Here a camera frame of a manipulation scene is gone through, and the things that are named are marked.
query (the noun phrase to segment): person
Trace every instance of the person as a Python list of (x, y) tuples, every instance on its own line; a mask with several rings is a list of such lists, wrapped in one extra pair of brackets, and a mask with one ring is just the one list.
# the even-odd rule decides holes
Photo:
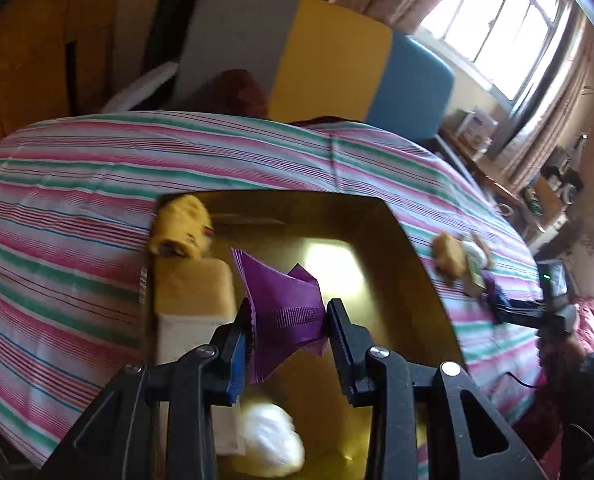
[(573, 333), (539, 333), (539, 361), (554, 392), (563, 426), (560, 480), (594, 480), (594, 352)]

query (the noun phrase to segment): striped bedsheet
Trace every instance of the striped bedsheet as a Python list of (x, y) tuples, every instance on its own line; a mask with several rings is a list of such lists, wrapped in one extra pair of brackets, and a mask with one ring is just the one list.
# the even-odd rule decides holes
[(0, 432), (37, 465), (138, 358), (139, 269), (163, 193), (304, 189), (384, 199), (432, 277), (469, 372), (516, 420), (538, 375), (533, 330), (491, 317), (434, 272), (432, 238), (476, 230), (510, 296), (540, 294), (534, 261), (480, 191), (416, 144), (357, 123), (305, 129), (182, 112), (37, 123), (0, 142)]

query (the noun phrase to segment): purple packet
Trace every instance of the purple packet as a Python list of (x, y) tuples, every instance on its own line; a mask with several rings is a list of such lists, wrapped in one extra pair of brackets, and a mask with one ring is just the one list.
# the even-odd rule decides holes
[(265, 381), (299, 348), (323, 354), (326, 309), (317, 280), (299, 264), (283, 274), (242, 250), (232, 252), (250, 302), (248, 382)]

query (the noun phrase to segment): black wire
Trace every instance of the black wire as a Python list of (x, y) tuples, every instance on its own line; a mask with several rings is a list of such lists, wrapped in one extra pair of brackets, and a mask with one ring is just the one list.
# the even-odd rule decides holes
[(584, 430), (584, 428), (582, 428), (578, 424), (568, 424), (568, 426), (571, 426), (573, 428), (577, 428), (579, 431), (581, 431), (586, 437), (588, 437), (590, 439), (590, 442), (592, 442), (592, 447), (594, 448), (594, 439), (593, 439), (593, 437), (592, 437), (592, 435), (590, 433), (588, 433), (586, 430)]
[(538, 389), (538, 386), (533, 386), (532, 384), (524, 383), (520, 378), (518, 378), (512, 372), (506, 372), (506, 375), (510, 375), (510, 377), (512, 377), (515, 381), (517, 381), (521, 386), (525, 386), (526, 388), (532, 388), (534, 390)]

